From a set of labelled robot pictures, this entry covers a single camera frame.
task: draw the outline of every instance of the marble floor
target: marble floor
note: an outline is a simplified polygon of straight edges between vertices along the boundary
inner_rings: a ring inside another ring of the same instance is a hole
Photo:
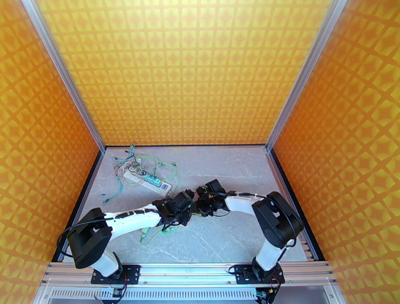
[[[195,191],[198,186],[218,179],[226,191],[268,194],[278,191],[278,186],[263,148],[261,145],[137,147],[135,153],[157,156],[162,162],[176,162],[180,185],[175,193],[185,189]],[[160,198],[141,185],[126,185],[119,196],[103,205],[104,196],[100,194],[119,189],[114,157],[126,158],[126,151],[107,149],[79,218],[96,207],[104,212],[122,212]],[[152,228],[150,235],[156,231],[157,228]],[[265,239],[256,218],[240,212],[225,217],[193,216],[188,226],[180,226],[166,235],[158,233],[147,245],[140,244],[141,234],[140,230],[124,234],[111,241],[108,249],[116,252],[122,263],[243,263],[251,262]],[[299,241],[286,251],[282,261],[307,261]]]

